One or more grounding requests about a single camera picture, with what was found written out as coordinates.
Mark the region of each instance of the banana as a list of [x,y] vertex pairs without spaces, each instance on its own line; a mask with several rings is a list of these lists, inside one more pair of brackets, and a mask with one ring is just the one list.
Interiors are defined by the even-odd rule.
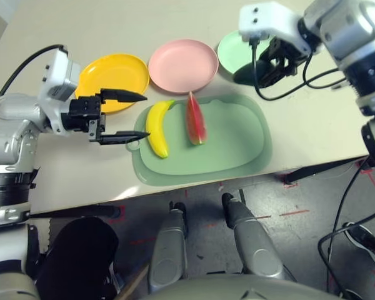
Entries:
[[168,145],[163,131],[165,113],[175,100],[157,102],[151,107],[146,119],[146,131],[150,146],[160,158],[168,157]]

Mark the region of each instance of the green cutting board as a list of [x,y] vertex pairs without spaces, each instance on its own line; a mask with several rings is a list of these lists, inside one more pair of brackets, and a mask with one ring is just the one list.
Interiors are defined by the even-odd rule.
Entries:
[[[142,182],[162,186],[247,176],[269,162],[271,136],[260,107],[252,99],[232,94],[197,101],[207,126],[205,144],[191,144],[185,123],[186,101],[176,101],[162,125],[168,158],[156,156],[147,139],[127,145]],[[149,109],[138,117],[135,130],[144,130]]]

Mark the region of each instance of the red watermelon flesh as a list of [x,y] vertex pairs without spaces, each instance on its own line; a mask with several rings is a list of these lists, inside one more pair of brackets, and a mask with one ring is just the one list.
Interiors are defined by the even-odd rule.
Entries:
[[186,106],[186,128],[189,139],[194,145],[207,141],[207,129],[200,106],[192,92],[189,92]]

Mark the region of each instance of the wire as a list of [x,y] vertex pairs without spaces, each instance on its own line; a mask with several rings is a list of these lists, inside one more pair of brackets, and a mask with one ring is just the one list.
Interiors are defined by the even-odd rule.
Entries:
[[24,62],[22,64],[19,65],[19,67],[17,67],[17,69],[11,74],[10,78],[6,81],[6,83],[4,84],[4,86],[1,88],[0,90],[0,97],[2,95],[4,95],[4,93],[8,90],[8,88],[10,87],[11,83],[13,83],[13,81],[15,80],[15,78],[18,76],[18,74],[31,62],[33,61],[35,58],[37,58],[39,55],[45,53],[45,52],[48,52],[50,50],[53,50],[53,49],[62,49],[63,51],[66,51],[65,50],[65,46],[62,45],[62,44],[54,44],[54,45],[51,45],[51,46],[48,46],[48,47],[45,47],[43,49],[40,49],[39,51],[35,52],[34,54],[32,54],[31,56],[29,56],[27,59],[24,60]]
[[370,220],[373,220],[375,219],[375,213],[358,221],[358,222],[355,222],[354,224],[350,225],[350,226],[346,226],[346,227],[342,227],[334,232],[331,232],[329,234],[327,234],[326,236],[322,237],[319,241],[318,241],[318,252],[319,252],[319,255],[321,256],[322,258],[322,261],[324,262],[325,266],[327,267],[327,269],[329,270],[329,272],[331,273],[333,279],[335,280],[335,283],[336,285],[338,286],[338,288],[340,289],[340,291],[343,293],[343,296],[350,300],[352,299],[351,296],[347,293],[347,291],[343,288],[343,286],[341,285],[341,283],[339,282],[338,278],[336,277],[335,275],[335,272],[333,271],[332,269],[332,266],[330,265],[330,263],[328,262],[328,258],[325,256],[324,254],[324,251],[323,251],[323,244],[328,240],[328,239],[331,239],[333,238],[334,236],[337,236],[338,234],[341,234],[343,233],[344,231],[347,231],[347,230],[350,230],[352,228],[355,228],[356,226],[358,225],[361,225],[361,224],[364,224],[364,223],[367,223],[369,222]]
[[[304,65],[304,69],[302,70],[302,80],[304,81],[304,83],[306,83],[306,86],[308,86],[309,88],[312,88],[312,89],[326,89],[326,88],[330,88],[331,86],[334,86],[336,84],[339,84],[339,83],[342,83],[343,81],[346,80],[346,78],[342,78],[340,80],[337,80],[337,81],[334,81],[332,83],[329,83],[329,84],[326,84],[324,86],[313,86],[306,78],[306,75],[307,75],[307,69],[308,69],[308,66],[310,65],[310,62],[311,62],[311,59],[313,58],[313,54],[311,53],[310,56],[308,57],[307,61],[306,61],[306,64]],[[338,72],[339,69],[338,68],[335,68],[335,69],[331,69],[329,70],[331,73],[334,73],[334,72]]]
[[[367,163],[368,159],[369,159],[369,156],[358,167],[357,171],[352,176],[349,184],[347,185],[346,190],[343,193],[342,199],[340,200],[340,204],[339,204],[339,207],[337,209],[337,213],[336,213],[336,217],[335,217],[335,222],[333,224],[333,229],[332,229],[333,233],[336,231],[336,228],[338,227],[340,213],[342,212],[342,207],[343,207],[344,201],[346,200],[346,196],[348,195],[348,193],[349,193],[349,191],[351,189],[351,186],[356,181],[356,179],[358,177],[358,174],[361,172],[361,170],[363,169],[363,166]],[[333,237],[331,238],[331,241],[329,242],[329,247],[327,249],[327,261],[329,263],[331,262],[332,244],[333,244]],[[328,270],[326,270],[326,291],[329,292],[329,272],[328,272]]]
[[283,265],[283,269],[289,275],[289,277],[296,283],[298,280],[294,277],[293,273],[288,269],[286,265]]
[[302,83],[302,84],[299,84],[298,86],[292,88],[290,91],[288,92],[285,92],[284,94],[280,95],[280,96],[277,96],[277,97],[266,97],[264,96],[261,91],[260,91],[260,88],[258,86],[258,78],[257,78],[257,45],[258,45],[258,40],[257,39],[254,39],[254,40],[250,40],[250,43],[251,43],[251,49],[252,49],[252,75],[253,75],[253,79],[254,79],[254,88],[258,94],[258,96],[260,96],[261,98],[263,98],[264,100],[267,100],[267,101],[274,101],[274,100],[278,100],[278,99],[281,99],[283,97],[286,97],[294,92],[296,92],[298,89],[301,89],[303,88],[304,86],[306,86],[306,83]]
[[317,80],[321,77],[324,77],[326,75],[329,75],[331,73],[335,73],[335,72],[339,71],[339,69],[336,68],[336,69],[331,69],[331,70],[322,72],[321,74],[318,74],[317,76],[314,76],[314,77],[312,77],[308,80],[303,81],[303,83],[301,83],[298,86],[292,88],[290,91],[285,92],[284,94],[281,94],[281,95],[276,96],[276,97],[267,97],[260,91],[260,88],[259,88],[259,85],[258,85],[258,77],[257,77],[257,46],[258,46],[258,43],[259,43],[258,39],[250,40],[250,45],[251,45],[251,49],[252,49],[251,66],[252,66],[252,75],[253,75],[253,79],[254,79],[254,89],[256,90],[258,96],[260,96],[264,100],[267,100],[267,101],[279,100],[283,97],[286,97],[286,96],[296,92],[297,90],[303,88],[304,86],[309,86],[309,84],[311,82],[313,82],[313,81],[315,81],[315,80]]

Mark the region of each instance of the gray floor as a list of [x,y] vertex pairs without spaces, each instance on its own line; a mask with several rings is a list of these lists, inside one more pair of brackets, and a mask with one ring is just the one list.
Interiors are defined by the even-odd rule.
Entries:
[[[169,201],[187,206],[189,277],[208,272],[239,272],[242,264],[233,232],[223,219],[221,195],[239,196],[244,191],[247,206],[272,237],[280,256],[300,283],[325,290],[326,272],[317,252],[318,240],[331,231],[340,198],[357,167],[339,168],[285,186],[278,176],[258,176],[217,182],[189,189],[119,201],[123,216],[108,221],[119,237],[116,268],[125,281],[149,261],[156,233],[168,211]],[[375,211],[375,171],[360,174],[347,197],[341,224],[361,219]],[[66,222],[51,221],[51,239]],[[375,234],[375,220],[366,225]],[[333,266],[342,283],[364,299],[375,299],[375,264],[363,250],[342,234],[334,243]],[[133,297],[146,293],[145,282]]]

